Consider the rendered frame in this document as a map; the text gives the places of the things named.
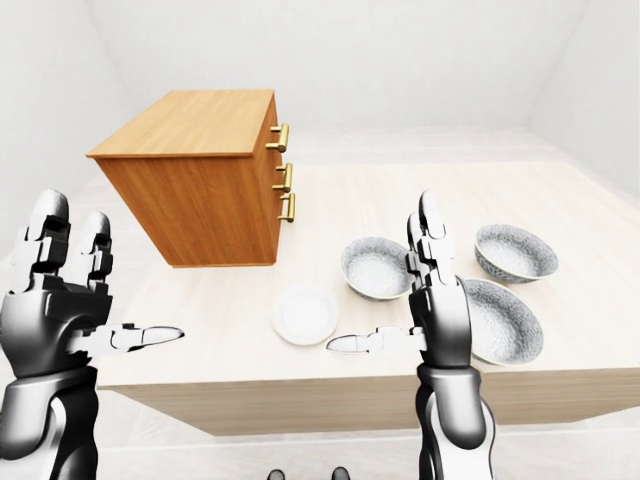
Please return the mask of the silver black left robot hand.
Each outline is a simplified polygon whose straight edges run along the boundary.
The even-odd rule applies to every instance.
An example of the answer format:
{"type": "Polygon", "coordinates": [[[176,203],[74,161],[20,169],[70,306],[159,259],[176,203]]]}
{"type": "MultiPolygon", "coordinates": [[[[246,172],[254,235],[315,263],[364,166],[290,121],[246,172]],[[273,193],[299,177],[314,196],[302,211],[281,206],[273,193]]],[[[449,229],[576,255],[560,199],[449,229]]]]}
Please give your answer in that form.
{"type": "Polygon", "coordinates": [[[0,309],[0,346],[18,378],[82,368],[99,355],[133,352],[184,335],[172,326],[109,322],[109,218],[91,214],[75,251],[69,249],[70,234],[67,198],[53,189],[42,192],[18,234],[13,279],[0,309]]]}

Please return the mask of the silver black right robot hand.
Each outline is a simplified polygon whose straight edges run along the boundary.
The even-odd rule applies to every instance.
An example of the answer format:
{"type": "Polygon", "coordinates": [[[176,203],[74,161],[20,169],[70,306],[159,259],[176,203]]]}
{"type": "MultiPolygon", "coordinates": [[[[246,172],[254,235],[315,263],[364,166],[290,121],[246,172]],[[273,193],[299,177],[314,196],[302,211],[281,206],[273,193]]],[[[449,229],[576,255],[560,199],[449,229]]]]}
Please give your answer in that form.
{"type": "Polygon", "coordinates": [[[378,327],[374,332],[331,339],[334,353],[419,351],[436,368],[466,368],[471,358],[471,326],[463,282],[453,269],[454,249],[433,193],[424,191],[407,220],[406,269],[413,276],[409,306],[414,326],[378,327]]]}

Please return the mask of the grey patterned bowl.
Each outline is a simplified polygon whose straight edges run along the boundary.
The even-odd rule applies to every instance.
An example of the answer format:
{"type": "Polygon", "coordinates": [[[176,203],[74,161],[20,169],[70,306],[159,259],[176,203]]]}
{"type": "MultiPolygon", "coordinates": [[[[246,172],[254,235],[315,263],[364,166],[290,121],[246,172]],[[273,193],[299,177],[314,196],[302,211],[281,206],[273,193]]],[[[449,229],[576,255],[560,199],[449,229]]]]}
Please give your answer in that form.
{"type": "Polygon", "coordinates": [[[476,233],[474,253],[486,273],[506,283],[542,280],[559,267],[558,256],[547,243],[524,229],[507,224],[481,227],[476,233]]]}
{"type": "Polygon", "coordinates": [[[411,289],[407,253],[405,247],[383,237],[359,238],[342,251],[341,271],[349,287],[361,297],[394,300],[411,289]]]}
{"type": "Polygon", "coordinates": [[[544,333],[527,304],[506,287],[482,279],[463,281],[472,330],[472,354],[493,365],[518,366],[539,357],[544,333]]]}

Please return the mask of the wooden cabinet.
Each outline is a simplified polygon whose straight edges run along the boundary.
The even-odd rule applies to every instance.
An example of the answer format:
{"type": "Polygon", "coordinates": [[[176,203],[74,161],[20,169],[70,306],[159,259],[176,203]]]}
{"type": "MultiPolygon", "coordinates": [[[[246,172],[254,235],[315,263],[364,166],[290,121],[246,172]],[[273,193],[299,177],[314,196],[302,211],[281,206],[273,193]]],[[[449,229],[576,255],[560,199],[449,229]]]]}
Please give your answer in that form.
{"type": "Polygon", "coordinates": [[[169,265],[274,264],[252,153],[272,95],[174,90],[89,152],[169,265]]]}

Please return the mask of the wooden cabinet drawer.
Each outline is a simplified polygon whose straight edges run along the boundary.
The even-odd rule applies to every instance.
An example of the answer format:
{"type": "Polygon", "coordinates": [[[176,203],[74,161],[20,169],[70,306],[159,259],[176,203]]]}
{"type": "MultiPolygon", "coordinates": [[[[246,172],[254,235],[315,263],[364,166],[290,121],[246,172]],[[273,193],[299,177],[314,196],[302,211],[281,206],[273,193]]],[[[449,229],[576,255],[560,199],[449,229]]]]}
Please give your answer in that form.
{"type": "Polygon", "coordinates": [[[275,96],[272,95],[265,112],[264,120],[262,121],[258,136],[253,148],[252,153],[255,156],[267,151],[266,145],[268,143],[277,143],[279,140],[279,133],[273,132],[272,127],[278,127],[277,112],[275,106],[275,96]]]}
{"type": "Polygon", "coordinates": [[[278,137],[279,135],[272,133],[270,127],[267,126],[260,132],[254,149],[259,187],[266,203],[266,212],[271,214],[275,212],[279,202],[279,191],[274,190],[273,186],[279,185],[282,179],[282,173],[276,169],[281,165],[281,154],[276,149],[268,149],[266,144],[276,142],[278,137]]]}
{"type": "Polygon", "coordinates": [[[271,174],[271,179],[267,182],[267,226],[269,227],[269,239],[270,239],[270,261],[271,263],[276,262],[277,258],[277,250],[278,250],[278,241],[279,241],[279,233],[280,233],[280,223],[281,221],[278,219],[278,216],[282,212],[282,201],[279,197],[282,195],[283,191],[281,190],[273,190],[272,186],[275,184],[280,184],[283,179],[283,173],[278,172],[276,169],[271,174]]]}

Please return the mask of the white plate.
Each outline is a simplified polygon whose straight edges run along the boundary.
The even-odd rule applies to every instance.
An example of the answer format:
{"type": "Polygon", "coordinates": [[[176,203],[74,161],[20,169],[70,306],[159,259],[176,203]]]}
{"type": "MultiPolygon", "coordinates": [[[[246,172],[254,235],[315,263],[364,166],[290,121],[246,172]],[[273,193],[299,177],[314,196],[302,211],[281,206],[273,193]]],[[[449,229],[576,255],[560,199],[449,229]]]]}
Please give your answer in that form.
{"type": "Polygon", "coordinates": [[[275,303],[273,328],[290,344],[313,346],[322,343],[334,333],[337,324],[337,303],[322,289],[291,287],[275,303]]]}

